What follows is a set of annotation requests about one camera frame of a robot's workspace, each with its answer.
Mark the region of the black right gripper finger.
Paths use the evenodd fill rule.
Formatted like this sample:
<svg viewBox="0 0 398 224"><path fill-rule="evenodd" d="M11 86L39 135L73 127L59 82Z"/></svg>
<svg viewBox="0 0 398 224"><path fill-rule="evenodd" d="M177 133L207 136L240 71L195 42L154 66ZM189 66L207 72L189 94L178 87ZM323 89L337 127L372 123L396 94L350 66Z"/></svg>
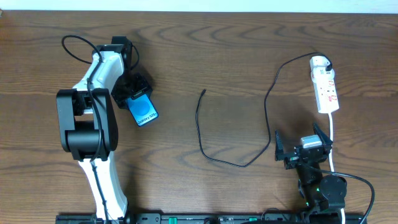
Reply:
<svg viewBox="0 0 398 224"><path fill-rule="evenodd" d="M332 146L333 141L320 129L317 123L313 123L313 131L320 138L323 146Z"/></svg>
<svg viewBox="0 0 398 224"><path fill-rule="evenodd" d="M283 160L284 147L279 137L278 130L275 130L275 161Z"/></svg>

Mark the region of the blue Galaxy smartphone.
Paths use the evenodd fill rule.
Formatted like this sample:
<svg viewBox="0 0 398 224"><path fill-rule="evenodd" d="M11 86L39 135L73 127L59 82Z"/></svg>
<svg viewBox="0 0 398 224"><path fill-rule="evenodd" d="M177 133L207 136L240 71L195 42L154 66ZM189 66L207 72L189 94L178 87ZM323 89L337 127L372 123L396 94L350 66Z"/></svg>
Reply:
<svg viewBox="0 0 398 224"><path fill-rule="evenodd" d="M139 127L149 124L159 117L159 114L148 95L142 95L135 100L128 98L126 103Z"/></svg>

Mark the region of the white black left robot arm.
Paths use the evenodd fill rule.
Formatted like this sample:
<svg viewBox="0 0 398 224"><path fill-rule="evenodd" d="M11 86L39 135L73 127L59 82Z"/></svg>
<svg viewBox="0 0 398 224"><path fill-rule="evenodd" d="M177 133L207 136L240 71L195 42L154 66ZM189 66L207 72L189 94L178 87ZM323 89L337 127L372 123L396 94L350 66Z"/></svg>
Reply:
<svg viewBox="0 0 398 224"><path fill-rule="evenodd" d="M94 46L84 77L56 95L61 145L84 170L96 204L93 215L57 215L56 223L134 223L114 160L119 134L113 104L130 111L139 127L159 116L149 82L132 72L138 53L125 36Z"/></svg>

